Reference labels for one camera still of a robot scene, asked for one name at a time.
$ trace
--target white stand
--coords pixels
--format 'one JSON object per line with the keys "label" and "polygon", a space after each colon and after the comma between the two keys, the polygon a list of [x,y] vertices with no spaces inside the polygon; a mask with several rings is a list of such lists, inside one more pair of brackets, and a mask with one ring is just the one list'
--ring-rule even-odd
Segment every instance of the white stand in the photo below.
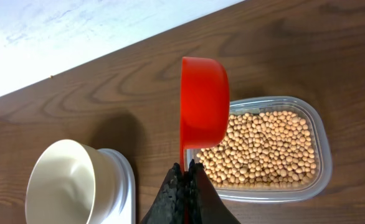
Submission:
{"label": "white stand", "polygon": [[99,149],[115,165],[119,189],[115,192],[115,203],[109,216],[101,224],[128,223],[135,224],[135,180],[133,169],[127,159],[113,149]]}

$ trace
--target wooden table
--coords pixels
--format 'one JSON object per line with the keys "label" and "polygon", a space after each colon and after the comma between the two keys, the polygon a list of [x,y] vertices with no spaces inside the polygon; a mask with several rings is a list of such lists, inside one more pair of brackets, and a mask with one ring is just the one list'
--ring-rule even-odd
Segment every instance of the wooden table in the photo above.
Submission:
{"label": "wooden table", "polygon": [[1,97],[0,223],[26,222],[29,174],[59,139],[122,152],[141,220],[178,161],[185,55],[220,61],[231,100],[295,96],[324,121],[327,188],[298,203],[225,202],[242,223],[365,223],[365,0],[243,2]]}

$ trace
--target plastic container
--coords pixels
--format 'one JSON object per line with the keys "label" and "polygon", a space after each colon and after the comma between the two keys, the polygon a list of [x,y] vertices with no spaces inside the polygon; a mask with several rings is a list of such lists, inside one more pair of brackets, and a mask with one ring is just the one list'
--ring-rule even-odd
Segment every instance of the plastic container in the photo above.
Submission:
{"label": "plastic container", "polygon": [[[315,178],[308,185],[295,189],[245,189],[216,187],[221,199],[255,202],[255,203],[284,203],[297,202],[314,197],[320,193],[328,184],[332,175],[332,159],[329,150],[328,140],[322,120],[315,109],[308,103],[290,96],[268,96],[249,98],[230,103],[230,114],[252,113],[259,114],[268,111],[292,111],[299,117],[305,118],[312,139],[312,146],[315,150],[317,162]],[[186,151],[185,166],[192,159],[199,162],[196,154],[200,149],[189,149]]]}

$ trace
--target red scoop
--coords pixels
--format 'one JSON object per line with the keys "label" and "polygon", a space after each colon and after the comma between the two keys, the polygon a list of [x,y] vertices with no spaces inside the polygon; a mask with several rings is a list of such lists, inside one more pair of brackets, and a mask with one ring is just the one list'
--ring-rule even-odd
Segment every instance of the red scoop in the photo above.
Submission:
{"label": "red scoop", "polygon": [[180,166],[184,150],[219,144],[227,130],[229,115],[227,73],[209,58],[183,57],[180,102]]}

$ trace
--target white cup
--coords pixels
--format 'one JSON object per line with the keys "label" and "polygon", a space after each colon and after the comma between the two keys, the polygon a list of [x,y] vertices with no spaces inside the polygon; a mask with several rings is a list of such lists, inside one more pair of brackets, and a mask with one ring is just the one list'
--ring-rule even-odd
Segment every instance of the white cup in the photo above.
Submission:
{"label": "white cup", "polygon": [[109,157],[73,140],[48,147],[26,192],[27,224],[99,224],[118,197],[120,181]]}

